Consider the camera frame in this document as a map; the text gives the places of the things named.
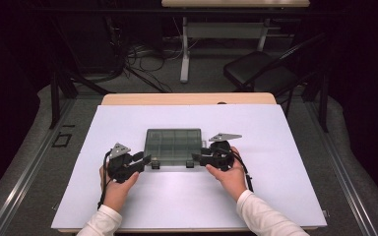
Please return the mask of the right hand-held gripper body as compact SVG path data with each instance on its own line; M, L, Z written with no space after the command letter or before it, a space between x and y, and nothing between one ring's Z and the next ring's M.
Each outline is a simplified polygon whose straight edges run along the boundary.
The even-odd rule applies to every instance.
M218 133L210 138L211 155L208 156L211 159L209 163L213 167L220 169L221 171L227 171L233 166L233 162L238 155L231 149L229 140L239 139L241 135Z

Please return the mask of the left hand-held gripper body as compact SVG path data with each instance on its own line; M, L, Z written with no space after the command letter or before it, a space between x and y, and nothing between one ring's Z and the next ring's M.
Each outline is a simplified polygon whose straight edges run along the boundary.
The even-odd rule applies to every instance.
M133 161L134 154L130 154L131 149L116 143L108 155L107 174L111 180L124 183L137 171L137 163Z

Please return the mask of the grey transparent compartment box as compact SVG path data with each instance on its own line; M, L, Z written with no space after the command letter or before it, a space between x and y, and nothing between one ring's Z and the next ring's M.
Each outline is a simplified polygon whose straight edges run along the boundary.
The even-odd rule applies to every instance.
M199 154L202 144L200 129L149 129L144 153L151 157L151 168L183 166L194 168L192 154Z

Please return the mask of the person's right hand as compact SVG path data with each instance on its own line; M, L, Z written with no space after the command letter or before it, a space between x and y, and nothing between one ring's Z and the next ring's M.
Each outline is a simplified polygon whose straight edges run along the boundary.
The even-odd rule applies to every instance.
M207 164L206 168L236 202L241 194L247 190L245 172L239 160L235 159L233 166L227 171L221 171L210 164Z

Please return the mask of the person's left hand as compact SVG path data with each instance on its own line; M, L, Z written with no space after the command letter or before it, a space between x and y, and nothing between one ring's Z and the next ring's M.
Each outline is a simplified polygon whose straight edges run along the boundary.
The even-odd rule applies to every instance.
M112 182L110 178L103 172L103 168L99 169L100 175L100 187L105 191L104 199L102 203L120 212L123 208L126 198L130 189L134 186L139 178L139 173L135 172L128 180L124 183Z

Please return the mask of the black folding chair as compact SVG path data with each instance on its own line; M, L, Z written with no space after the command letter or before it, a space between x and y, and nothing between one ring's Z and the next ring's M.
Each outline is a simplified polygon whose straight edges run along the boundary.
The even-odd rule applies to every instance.
M320 33L292 46L279 57L253 51L226 64L223 75L235 85L236 91L268 92L274 97L288 93L285 100L285 113L288 113L294 89L316 74L315 70L300 74L299 60L325 40L326 36Z

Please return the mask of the black metal stand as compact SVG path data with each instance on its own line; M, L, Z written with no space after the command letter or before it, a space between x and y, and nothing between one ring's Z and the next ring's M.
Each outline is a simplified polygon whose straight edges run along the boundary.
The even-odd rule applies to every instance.
M316 72L308 82L302 98L304 101L318 100L318 123L324 132L327 127L327 106L329 94L329 77L324 72Z
M102 88L83 76L73 73L71 71L54 72L50 80L51 93L51 124L53 129L61 119L60 95L62 92L68 99L75 99L78 96L78 91L74 86L74 82L78 82L89 89L96 91L101 95L109 94L109 91Z

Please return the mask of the metal floor rail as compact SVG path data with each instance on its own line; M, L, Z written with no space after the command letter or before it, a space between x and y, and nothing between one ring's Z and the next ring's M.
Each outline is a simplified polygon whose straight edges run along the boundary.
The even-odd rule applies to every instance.
M62 128L50 127L50 103L43 100L33 124L0 181L0 236L61 236L50 227L58 197L46 182L44 163Z
M346 201L362 233L362 236L378 236L378 232L368 215L368 212L362 202L360 195L356 191L347 173L347 170L341 160L341 156L339 155L337 148L333 143L332 138L328 133L324 131L319 123L316 106L312 102L306 102L305 107L311 117L315 130L317 131L323 143L323 146L328 153L336 178L339 181Z

